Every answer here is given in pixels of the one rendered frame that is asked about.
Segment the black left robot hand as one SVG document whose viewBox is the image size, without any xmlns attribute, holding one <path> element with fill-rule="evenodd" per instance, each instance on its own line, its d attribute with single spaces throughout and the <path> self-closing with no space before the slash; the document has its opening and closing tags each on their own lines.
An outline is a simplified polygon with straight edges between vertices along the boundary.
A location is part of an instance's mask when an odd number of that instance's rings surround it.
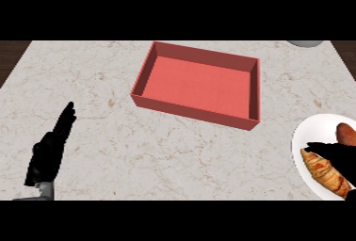
<svg viewBox="0 0 356 241">
<path fill-rule="evenodd" d="M 52 183 L 57 180 L 66 142 L 72 134 L 76 119 L 74 103 L 70 102 L 60 114 L 54 131 L 45 134 L 42 140 L 33 147 L 26 186 Z"/>
</svg>

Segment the white plate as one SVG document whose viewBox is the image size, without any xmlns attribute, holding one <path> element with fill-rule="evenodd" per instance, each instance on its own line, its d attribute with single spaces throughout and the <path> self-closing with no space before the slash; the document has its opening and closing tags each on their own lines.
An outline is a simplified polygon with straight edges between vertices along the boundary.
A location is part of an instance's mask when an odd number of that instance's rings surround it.
<svg viewBox="0 0 356 241">
<path fill-rule="evenodd" d="M 318 114 L 311 116 L 299 125 L 295 131 L 292 151 L 298 171 L 302 179 L 317 195 L 326 201 L 342 201 L 343 198 L 334 194 L 312 178 L 305 165 L 300 150 L 308 147 L 309 142 L 337 143 L 337 126 L 346 123 L 356 130 L 356 120 L 337 114 Z"/>
</svg>

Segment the red cardboard box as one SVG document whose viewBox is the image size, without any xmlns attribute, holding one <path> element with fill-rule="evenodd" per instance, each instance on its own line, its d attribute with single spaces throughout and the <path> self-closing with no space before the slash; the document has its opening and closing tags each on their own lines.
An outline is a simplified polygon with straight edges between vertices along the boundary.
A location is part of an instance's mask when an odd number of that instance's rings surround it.
<svg viewBox="0 0 356 241">
<path fill-rule="evenodd" d="M 139 107 L 252 130 L 262 121 L 261 60 L 156 41 L 131 96 Z"/>
</svg>

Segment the grey round object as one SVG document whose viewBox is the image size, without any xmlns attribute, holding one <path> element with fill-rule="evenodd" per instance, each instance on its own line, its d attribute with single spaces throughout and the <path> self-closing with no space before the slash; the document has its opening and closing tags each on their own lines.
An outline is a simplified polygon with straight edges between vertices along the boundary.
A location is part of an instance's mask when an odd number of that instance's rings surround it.
<svg viewBox="0 0 356 241">
<path fill-rule="evenodd" d="M 295 46 L 312 48 L 323 44 L 324 40 L 287 40 Z"/>
</svg>

